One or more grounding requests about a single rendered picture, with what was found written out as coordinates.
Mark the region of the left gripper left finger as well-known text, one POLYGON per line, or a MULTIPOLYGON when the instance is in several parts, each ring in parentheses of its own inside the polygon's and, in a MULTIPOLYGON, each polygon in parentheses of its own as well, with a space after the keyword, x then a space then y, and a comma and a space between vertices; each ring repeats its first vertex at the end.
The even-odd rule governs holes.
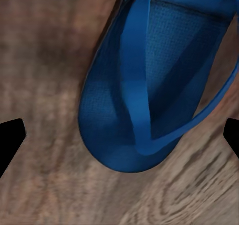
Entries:
POLYGON ((26 137, 21 118, 0 124, 0 178, 26 137))

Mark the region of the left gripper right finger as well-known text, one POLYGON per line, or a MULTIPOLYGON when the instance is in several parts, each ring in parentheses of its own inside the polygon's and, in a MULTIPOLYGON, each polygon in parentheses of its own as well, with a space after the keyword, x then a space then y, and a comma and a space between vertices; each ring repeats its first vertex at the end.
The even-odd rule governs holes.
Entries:
POLYGON ((239 158, 239 120, 227 118, 223 136, 239 158))

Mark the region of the sandal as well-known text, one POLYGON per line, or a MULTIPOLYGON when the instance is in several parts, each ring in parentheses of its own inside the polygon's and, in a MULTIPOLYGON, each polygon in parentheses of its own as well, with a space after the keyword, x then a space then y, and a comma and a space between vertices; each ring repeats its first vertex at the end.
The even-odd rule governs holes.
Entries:
POLYGON ((78 125, 89 152, 124 173, 160 164, 224 97, 237 64, 198 114, 239 0, 121 0, 81 92, 78 125))

